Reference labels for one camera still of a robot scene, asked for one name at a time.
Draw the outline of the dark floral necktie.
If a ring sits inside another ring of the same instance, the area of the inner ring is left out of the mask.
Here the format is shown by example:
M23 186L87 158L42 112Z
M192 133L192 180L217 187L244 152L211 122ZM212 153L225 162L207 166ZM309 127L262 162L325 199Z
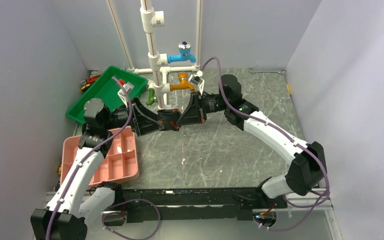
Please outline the dark floral necktie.
M164 131L179 131L180 126L177 125L177 121L181 116L181 112L178 108L173 109L160 109L157 111L157 122L163 125Z

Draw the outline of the pink compartment organizer box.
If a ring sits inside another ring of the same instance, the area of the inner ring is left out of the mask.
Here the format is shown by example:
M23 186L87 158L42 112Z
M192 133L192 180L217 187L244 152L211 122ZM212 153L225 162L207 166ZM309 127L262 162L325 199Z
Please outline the pink compartment organizer box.
M60 183L64 181L73 165L80 138L80 135L75 135L63 143ZM136 138L132 128L127 126L113 139L108 154L95 171L89 186L96 187L102 182L121 184L134 181L139 175Z

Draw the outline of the green plastic tray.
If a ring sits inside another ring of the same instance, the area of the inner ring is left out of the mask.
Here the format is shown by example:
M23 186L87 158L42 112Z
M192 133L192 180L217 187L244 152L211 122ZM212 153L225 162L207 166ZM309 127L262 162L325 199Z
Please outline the green plastic tray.
M104 104L113 111L120 107L123 101L120 99L118 92L121 90L112 77L130 83L133 88L128 91L131 99L140 97L147 88L148 80L142 76L133 74L116 66L109 66L101 76L93 83L88 90L83 93L80 98L66 111L66 117L74 120L79 124L85 123L84 105L93 98L101 99Z

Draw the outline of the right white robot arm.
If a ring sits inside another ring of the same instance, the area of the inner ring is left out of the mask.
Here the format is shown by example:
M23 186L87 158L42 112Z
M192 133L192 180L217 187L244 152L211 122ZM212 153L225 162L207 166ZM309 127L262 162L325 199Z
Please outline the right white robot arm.
M255 194L260 207L267 208L276 197L291 193L305 196L324 179L327 171L321 144L316 141L309 144L271 121L243 98L242 85L236 76L222 75L218 94L203 91L204 80L199 73L181 72L178 79L179 84L171 86L171 90L190 90L190 100L173 127L203 124L207 114L223 112L229 123L261 140L287 163L287 173L260 184L261 190Z

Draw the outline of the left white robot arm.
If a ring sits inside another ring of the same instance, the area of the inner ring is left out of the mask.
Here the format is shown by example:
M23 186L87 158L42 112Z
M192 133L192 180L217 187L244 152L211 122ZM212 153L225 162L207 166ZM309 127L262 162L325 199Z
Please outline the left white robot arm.
M117 210L130 203L146 203L156 211L158 207L142 198L126 199L120 184L110 181L100 183L95 192L83 199L89 182L110 151L115 137L120 135L135 116L142 113L143 104L138 98L128 101L127 119L117 132L105 128L110 119L103 101L93 98L85 104L86 129L80 136L74 161L58 191L43 209L36 208L30 222L37 240L84 240L90 225L97 219L104 220L106 209Z

